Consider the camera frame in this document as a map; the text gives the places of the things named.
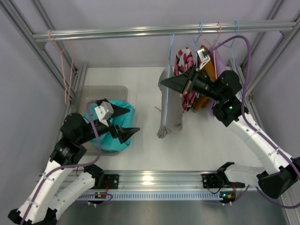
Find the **teal trousers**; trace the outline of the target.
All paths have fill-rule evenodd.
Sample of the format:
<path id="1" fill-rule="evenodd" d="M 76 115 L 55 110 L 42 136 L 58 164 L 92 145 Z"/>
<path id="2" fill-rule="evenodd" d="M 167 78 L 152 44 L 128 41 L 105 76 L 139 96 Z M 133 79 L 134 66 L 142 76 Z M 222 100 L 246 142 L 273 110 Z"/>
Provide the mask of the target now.
<path id="1" fill-rule="evenodd" d="M 106 124 L 100 122 L 96 114 L 96 107 L 107 102 L 114 113 Z M 122 100 L 94 100 L 86 104 L 84 120 L 88 123 L 87 133 L 79 140 L 80 144 L 93 141 L 96 147 L 105 151 L 123 151 L 131 144 L 131 137 L 140 131 L 139 127 L 132 127 L 135 116 L 134 107 Z"/>

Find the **grey trousers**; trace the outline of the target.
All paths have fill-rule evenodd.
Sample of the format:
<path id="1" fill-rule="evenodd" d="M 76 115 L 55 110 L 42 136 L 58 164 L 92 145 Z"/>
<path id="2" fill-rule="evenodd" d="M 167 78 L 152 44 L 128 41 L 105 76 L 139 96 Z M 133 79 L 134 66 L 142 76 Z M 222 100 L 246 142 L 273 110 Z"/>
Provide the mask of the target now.
<path id="1" fill-rule="evenodd" d="M 161 120 L 157 137 L 162 139 L 172 132 L 182 130 L 183 107 L 180 94 L 160 82 L 174 76 L 173 67 L 166 66 L 160 75 L 158 88 L 161 91 Z"/>

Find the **pink hanger of teal trousers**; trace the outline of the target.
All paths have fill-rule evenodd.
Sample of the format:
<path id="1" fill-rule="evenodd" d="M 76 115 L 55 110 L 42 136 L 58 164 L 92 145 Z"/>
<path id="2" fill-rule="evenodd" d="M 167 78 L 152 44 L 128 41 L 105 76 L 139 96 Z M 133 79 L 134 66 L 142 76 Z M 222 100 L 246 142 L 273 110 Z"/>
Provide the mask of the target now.
<path id="1" fill-rule="evenodd" d="M 66 44 L 64 44 L 62 47 L 60 47 L 59 44 L 57 44 L 54 41 L 52 34 L 53 34 L 52 30 L 49 29 L 47 32 L 48 39 L 60 55 L 61 72 L 62 72 L 62 78 L 63 78 L 63 84 L 64 84 L 64 102 L 66 105 L 70 105 L 71 104 L 72 81 L 73 81 L 73 74 L 74 74 L 73 69 L 74 69 L 75 45 L 73 45 L 72 54 L 71 54 L 71 63 L 69 66 L 70 71 L 69 71 L 69 75 L 67 75 L 66 74 L 66 66 L 65 66 L 65 62 L 67 60 L 64 59 L 64 54 L 67 53 L 67 47 L 71 44 L 71 41 L 67 41 Z"/>

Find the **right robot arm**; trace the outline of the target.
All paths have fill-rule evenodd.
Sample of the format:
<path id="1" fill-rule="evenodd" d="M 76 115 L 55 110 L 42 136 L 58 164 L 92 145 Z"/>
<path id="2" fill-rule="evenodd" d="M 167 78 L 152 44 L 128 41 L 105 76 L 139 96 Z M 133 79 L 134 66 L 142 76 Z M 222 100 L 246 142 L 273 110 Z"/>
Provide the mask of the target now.
<path id="1" fill-rule="evenodd" d="M 242 85 L 234 71 L 225 70 L 213 82 L 205 70 L 191 66 L 185 73 L 159 83 L 182 95 L 194 91 L 216 101 L 213 106 L 215 118 L 235 133 L 261 162 L 262 167 L 242 166 L 234 162 L 224 164 L 217 169 L 217 178 L 222 186 L 244 183 L 277 199 L 299 180 L 300 159 L 275 146 L 275 142 L 255 124 L 248 109 L 236 97 Z"/>

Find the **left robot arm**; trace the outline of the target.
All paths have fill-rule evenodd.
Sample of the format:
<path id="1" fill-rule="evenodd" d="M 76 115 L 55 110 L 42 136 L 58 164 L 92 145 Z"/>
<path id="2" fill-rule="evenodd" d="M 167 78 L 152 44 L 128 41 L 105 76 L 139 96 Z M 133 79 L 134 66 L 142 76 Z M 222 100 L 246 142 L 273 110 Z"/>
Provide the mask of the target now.
<path id="1" fill-rule="evenodd" d="M 8 218 L 17 225 L 55 225 L 66 209 L 87 190 L 99 188 L 105 172 L 95 163 L 80 164 L 86 153 L 84 143 L 110 134 L 121 144 L 137 133 L 138 127 L 122 127 L 113 119 L 130 118 L 134 112 L 126 106 L 115 105 L 107 99 L 90 101 L 86 105 L 88 118 L 74 112 L 69 114 L 60 129 L 61 139 L 56 143 L 45 171 L 34 190 Z"/>

